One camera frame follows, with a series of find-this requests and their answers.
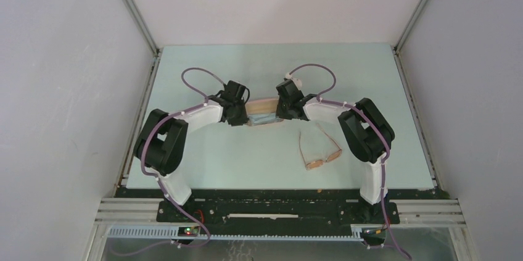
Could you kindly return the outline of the pink glasses case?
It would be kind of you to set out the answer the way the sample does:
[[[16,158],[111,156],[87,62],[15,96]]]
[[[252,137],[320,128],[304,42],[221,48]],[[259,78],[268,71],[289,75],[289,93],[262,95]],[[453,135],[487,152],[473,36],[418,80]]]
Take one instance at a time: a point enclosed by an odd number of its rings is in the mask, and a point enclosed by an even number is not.
[[[247,115],[276,113],[278,98],[265,98],[249,101],[245,104]]]

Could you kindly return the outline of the orange tinted sunglasses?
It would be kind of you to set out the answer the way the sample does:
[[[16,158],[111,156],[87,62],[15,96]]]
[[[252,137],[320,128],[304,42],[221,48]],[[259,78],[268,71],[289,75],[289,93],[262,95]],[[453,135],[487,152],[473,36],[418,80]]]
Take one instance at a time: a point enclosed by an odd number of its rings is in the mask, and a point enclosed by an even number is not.
[[[338,159],[343,150],[338,142],[318,123],[299,131],[299,153],[306,170],[312,170]]]

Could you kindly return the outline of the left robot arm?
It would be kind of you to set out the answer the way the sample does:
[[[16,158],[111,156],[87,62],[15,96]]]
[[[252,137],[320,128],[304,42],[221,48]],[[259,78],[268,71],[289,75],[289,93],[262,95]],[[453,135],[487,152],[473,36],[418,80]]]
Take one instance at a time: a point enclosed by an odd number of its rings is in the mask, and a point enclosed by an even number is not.
[[[140,160],[142,173],[153,177],[164,196],[174,202],[171,214],[179,221],[187,222],[195,214],[195,205],[188,201],[191,187],[179,169],[188,134],[216,123],[248,124],[249,98],[246,86],[230,80],[201,104],[170,114],[154,109],[147,116],[133,154]]]

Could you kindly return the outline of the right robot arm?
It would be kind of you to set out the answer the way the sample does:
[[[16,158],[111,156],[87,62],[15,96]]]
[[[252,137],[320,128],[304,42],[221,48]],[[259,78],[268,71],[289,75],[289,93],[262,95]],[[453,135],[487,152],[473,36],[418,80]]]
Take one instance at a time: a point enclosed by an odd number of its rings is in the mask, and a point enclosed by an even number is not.
[[[380,203],[387,195],[386,168],[395,133],[375,103],[368,98],[350,104],[304,95],[292,80],[276,86],[279,100],[276,116],[286,120],[321,121],[338,124],[352,154],[364,163],[358,213],[374,223],[382,217]]]

